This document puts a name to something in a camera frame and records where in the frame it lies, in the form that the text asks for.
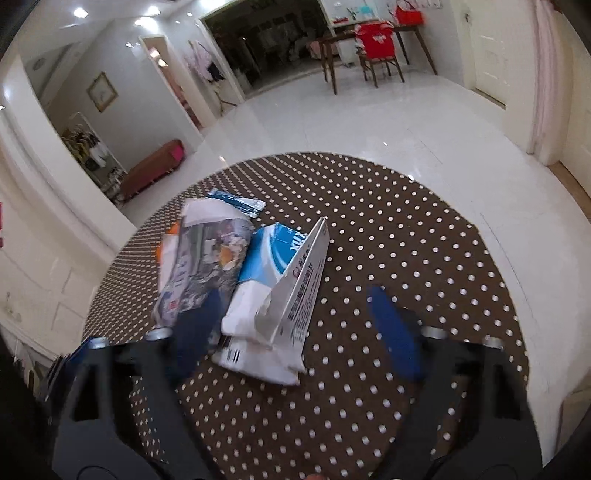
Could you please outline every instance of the ceiling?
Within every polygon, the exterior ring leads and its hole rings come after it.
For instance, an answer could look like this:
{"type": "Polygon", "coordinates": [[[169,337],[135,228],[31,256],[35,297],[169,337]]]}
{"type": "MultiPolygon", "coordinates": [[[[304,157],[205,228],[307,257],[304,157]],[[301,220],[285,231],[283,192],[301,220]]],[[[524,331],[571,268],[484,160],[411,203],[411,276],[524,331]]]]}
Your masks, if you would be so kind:
{"type": "Polygon", "coordinates": [[[50,50],[95,38],[112,20],[141,17],[150,7],[161,11],[159,17],[167,17],[191,1],[41,0],[17,35],[21,56],[28,63],[50,50]],[[77,8],[88,16],[75,17],[77,8]]]}

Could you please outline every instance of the white tile floor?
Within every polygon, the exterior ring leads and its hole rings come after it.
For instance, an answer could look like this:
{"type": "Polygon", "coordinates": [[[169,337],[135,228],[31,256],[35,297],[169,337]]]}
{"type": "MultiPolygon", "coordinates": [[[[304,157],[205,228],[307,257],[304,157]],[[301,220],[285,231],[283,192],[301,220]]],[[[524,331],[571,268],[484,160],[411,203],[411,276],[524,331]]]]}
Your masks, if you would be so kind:
{"type": "Polygon", "coordinates": [[[443,78],[407,83],[337,70],[265,92],[229,112],[197,153],[125,206],[140,225],[228,164],[290,151],[330,151],[384,164],[434,190],[478,226],[512,294],[530,358],[528,394],[544,459],[563,397],[591,364],[591,225],[552,173],[501,132],[503,110],[443,78]]]}

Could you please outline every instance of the barcode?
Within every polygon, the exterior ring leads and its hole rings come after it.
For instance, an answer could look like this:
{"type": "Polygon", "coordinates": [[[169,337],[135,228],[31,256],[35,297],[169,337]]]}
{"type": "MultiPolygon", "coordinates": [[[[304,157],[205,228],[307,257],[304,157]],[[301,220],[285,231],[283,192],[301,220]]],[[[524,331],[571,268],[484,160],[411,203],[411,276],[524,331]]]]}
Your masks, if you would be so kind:
{"type": "Polygon", "coordinates": [[[226,360],[232,364],[238,363],[240,350],[238,348],[228,348],[226,350],[226,360]]]}

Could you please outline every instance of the hanging clothes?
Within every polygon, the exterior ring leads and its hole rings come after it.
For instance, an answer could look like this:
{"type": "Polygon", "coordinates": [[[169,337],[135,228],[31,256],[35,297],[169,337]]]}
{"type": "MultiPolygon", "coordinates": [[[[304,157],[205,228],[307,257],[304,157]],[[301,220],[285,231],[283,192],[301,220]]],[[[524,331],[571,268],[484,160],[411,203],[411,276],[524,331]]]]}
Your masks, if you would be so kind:
{"type": "Polygon", "coordinates": [[[213,81],[213,76],[209,72],[209,67],[213,63],[212,55],[199,42],[189,40],[193,50],[193,58],[190,60],[190,67],[203,79],[208,82],[213,81]]]}
{"type": "Polygon", "coordinates": [[[214,82],[221,82],[222,80],[225,80],[224,75],[222,75],[222,72],[219,71],[217,65],[214,62],[212,62],[207,68],[207,71],[212,76],[214,82]]]}

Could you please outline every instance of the polka dot tablecloth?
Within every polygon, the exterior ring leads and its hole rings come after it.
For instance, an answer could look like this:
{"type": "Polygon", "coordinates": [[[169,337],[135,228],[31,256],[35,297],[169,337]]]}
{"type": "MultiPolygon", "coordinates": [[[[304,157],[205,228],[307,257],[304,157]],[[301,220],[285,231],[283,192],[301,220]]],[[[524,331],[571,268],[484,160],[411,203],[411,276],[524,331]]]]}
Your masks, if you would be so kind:
{"type": "MultiPolygon", "coordinates": [[[[386,167],[345,155],[296,153],[239,163],[177,196],[133,236],[93,301],[86,335],[140,340],[154,326],[158,267],[154,250],[185,198],[217,188],[267,202],[255,226],[281,222],[303,232],[329,220],[331,244],[309,337],[307,375],[283,388],[202,362],[178,389],[179,401],[229,480],[365,478],[395,438],[418,395],[399,380],[368,315],[366,288],[451,338],[502,339],[527,382],[527,353],[514,307],[477,229],[433,192],[386,167]]],[[[147,452],[166,460],[152,429],[150,399],[136,380],[132,401],[147,452]]],[[[433,455],[445,453],[461,414],[439,427],[433,455]]]]}

